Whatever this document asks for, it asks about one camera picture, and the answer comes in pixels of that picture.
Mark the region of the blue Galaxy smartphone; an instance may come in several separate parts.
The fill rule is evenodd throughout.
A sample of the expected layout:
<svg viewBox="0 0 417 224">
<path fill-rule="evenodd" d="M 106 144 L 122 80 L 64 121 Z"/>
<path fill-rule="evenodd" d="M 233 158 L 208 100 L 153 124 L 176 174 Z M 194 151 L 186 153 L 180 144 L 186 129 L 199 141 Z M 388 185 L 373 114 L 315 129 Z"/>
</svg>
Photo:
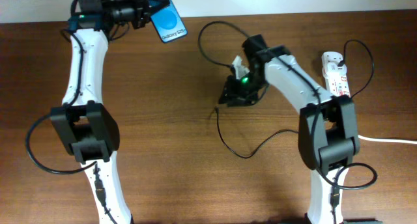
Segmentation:
<svg viewBox="0 0 417 224">
<path fill-rule="evenodd" d="M 151 20 L 163 43 L 178 40 L 188 34 L 172 0 L 169 0 L 169 6 L 152 15 Z"/>
</svg>

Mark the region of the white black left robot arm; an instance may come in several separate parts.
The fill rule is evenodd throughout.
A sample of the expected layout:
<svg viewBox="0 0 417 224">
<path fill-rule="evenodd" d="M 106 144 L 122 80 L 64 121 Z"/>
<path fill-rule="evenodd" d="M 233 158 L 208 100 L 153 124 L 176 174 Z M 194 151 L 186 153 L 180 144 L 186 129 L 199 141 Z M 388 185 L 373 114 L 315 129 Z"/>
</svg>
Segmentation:
<svg viewBox="0 0 417 224">
<path fill-rule="evenodd" d="M 61 107 L 50 120 L 65 150 L 81 165 L 98 210 L 100 223 L 133 223 L 117 170 L 119 127 L 103 105 L 102 75 L 115 25 L 144 27 L 170 0 L 73 0 L 70 79 Z"/>
</svg>

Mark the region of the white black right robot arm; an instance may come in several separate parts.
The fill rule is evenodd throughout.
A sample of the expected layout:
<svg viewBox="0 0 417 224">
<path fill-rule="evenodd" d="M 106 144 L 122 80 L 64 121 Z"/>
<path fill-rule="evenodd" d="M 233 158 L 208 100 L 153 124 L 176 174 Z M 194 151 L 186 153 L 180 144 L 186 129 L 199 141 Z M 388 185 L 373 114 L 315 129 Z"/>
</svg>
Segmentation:
<svg viewBox="0 0 417 224">
<path fill-rule="evenodd" d="M 321 87 L 286 47 L 270 48 L 261 35 L 249 36 L 242 48 L 249 66 L 241 66 L 236 58 L 218 103 L 251 106 L 261 99 L 263 87 L 278 89 L 298 113 L 298 151 L 311 170 L 307 220 L 342 223 L 341 195 L 349 190 L 344 179 L 360 149 L 353 101 Z"/>
</svg>

